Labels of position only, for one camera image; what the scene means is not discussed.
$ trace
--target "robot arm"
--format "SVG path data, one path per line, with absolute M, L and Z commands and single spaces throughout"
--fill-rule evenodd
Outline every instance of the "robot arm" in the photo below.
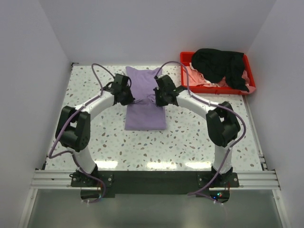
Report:
M 169 104 L 181 106 L 206 119 L 209 137 L 215 144 L 215 160 L 212 169 L 216 172 L 223 161 L 227 149 L 236 139 L 238 132 L 240 131 L 240 126 L 236 117 L 230 114 L 230 112 L 221 108 L 212 107 L 208 104 L 217 104 L 232 109 L 231 105 L 228 102 L 222 104 L 212 103 L 206 99 L 204 99 L 204 101 L 206 101 L 207 104 L 203 104 L 192 98 L 186 91 L 186 88 L 182 86 L 176 87 L 168 75 L 159 78 L 156 77 L 155 79 L 158 84 L 158 87 L 154 89 L 157 106 L 166 106 Z M 73 152 L 79 166 L 82 167 L 86 173 L 93 176 L 97 175 L 95 177 L 98 177 L 97 165 L 94 163 L 88 148 L 90 140 L 90 122 L 103 110 L 116 103 L 128 105 L 133 102 L 134 98 L 131 94 L 130 87 L 127 84 L 128 80 L 129 77 L 116 74 L 111 87 L 105 87 L 102 96 L 99 96 L 91 104 L 81 110 L 81 112 L 72 120 L 73 123 L 77 122 L 76 126 L 69 124 L 60 138 L 60 143 Z M 87 102 L 77 105 L 76 107 L 66 106 L 62 109 L 56 137 L 67 119 L 76 110 L 85 106 L 84 104 L 86 103 Z M 220 170 L 220 174 L 225 175 L 226 173 L 231 172 L 230 153 Z

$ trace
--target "speckled white surface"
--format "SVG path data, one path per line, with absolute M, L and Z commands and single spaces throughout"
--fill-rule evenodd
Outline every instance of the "speckled white surface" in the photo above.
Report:
M 158 66 L 133 66 L 137 69 L 155 69 Z M 125 73 L 125 66 L 106 66 L 113 74 Z M 96 67 L 105 85 L 111 76 Z M 179 66 L 165 66 L 176 86 L 181 84 Z M 78 105 L 96 95 L 100 90 L 90 66 L 74 66 L 66 90 L 63 106 Z M 201 95 L 211 101 L 229 101 L 247 125 L 245 139 L 233 150 L 232 163 L 235 171 L 261 171 L 253 132 L 249 124 L 244 101 L 240 95 Z M 92 158 L 100 170 L 209 170 L 214 159 L 214 145 L 208 137 L 206 121 L 181 107 L 166 107 L 165 131 L 125 131 L 126 106 L 120 104 L 103 111 L 91 122 L 89 144 Z M 56 152 L 64 148 L 58 145 Z M 46 170 L 75 170 L 69 154 L 48 159 Z

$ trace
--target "pink cloth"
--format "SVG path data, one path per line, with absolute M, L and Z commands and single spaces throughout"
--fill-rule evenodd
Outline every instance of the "pink cloth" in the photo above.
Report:
M 204 87 L 229 87 L 226 83 L 226 78 L 223 77 L 223 79 L 218 83 L 211 83 L 210 81 L 204 79 L 204 75 L 198 72 L 195 69 L 192 69 L 190 66 L 186 67 L 189 73 L 189 86 L 204 86 Z M 251 94 L 253 93 L 256 88 L 253 86 L 250 86 L 250 80 L 247 75 L 247 71 L 244 70 L 242 78 L 246 81 L 246 86 L 249 89 L 249 92 L 242 91 L 245 94 Z M 184 85 L 187 85 L 187 77 L 184 77 Z

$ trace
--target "gray floor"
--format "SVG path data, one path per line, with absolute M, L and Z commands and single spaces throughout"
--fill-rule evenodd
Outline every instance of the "gray floor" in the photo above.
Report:
M 40 190 L 29 228 L 281 228 L 271 190 L 236 190 L 220 206 L 184 195 L 117 195 L 80 202 L 79 190 Z

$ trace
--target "purple garment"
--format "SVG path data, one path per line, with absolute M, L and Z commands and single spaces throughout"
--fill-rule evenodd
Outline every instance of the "purple garment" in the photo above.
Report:
M 127 107 L 125 129 L 130 131 L 165 130 L 166 113 L 164 107 L 155 104 L 155 92 L 157 87 L 154 76 L 158 71 L 137 70 L 127 66 L 127 75 L 132 80 L 131 92 L 135 101 Z

